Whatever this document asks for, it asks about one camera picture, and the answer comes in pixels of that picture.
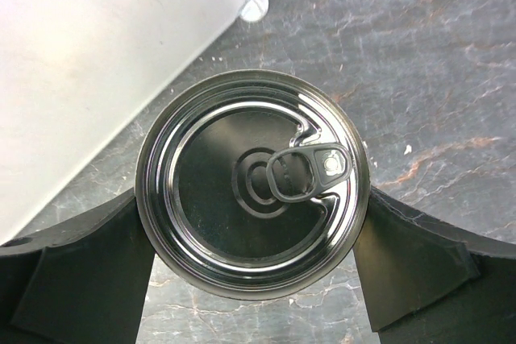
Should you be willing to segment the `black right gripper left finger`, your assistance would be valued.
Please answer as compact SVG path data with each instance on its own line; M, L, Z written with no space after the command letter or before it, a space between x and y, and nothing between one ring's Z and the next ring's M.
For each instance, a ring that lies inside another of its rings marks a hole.
M155 251L132 190L1 246L3 343L134 343Z

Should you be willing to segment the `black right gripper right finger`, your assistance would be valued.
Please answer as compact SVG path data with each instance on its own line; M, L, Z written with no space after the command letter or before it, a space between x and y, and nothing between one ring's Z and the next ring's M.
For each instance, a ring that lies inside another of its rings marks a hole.
M353 247L382 343L513 343L515 246L372 188Z

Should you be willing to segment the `tall blue label can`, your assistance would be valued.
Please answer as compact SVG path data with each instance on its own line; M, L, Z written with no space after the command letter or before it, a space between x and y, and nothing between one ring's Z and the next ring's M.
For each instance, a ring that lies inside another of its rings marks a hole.
M289 74L239 70L179 94L139 152L135 197L158 256L237 300L300 291L356 242L369 170L352 120Z

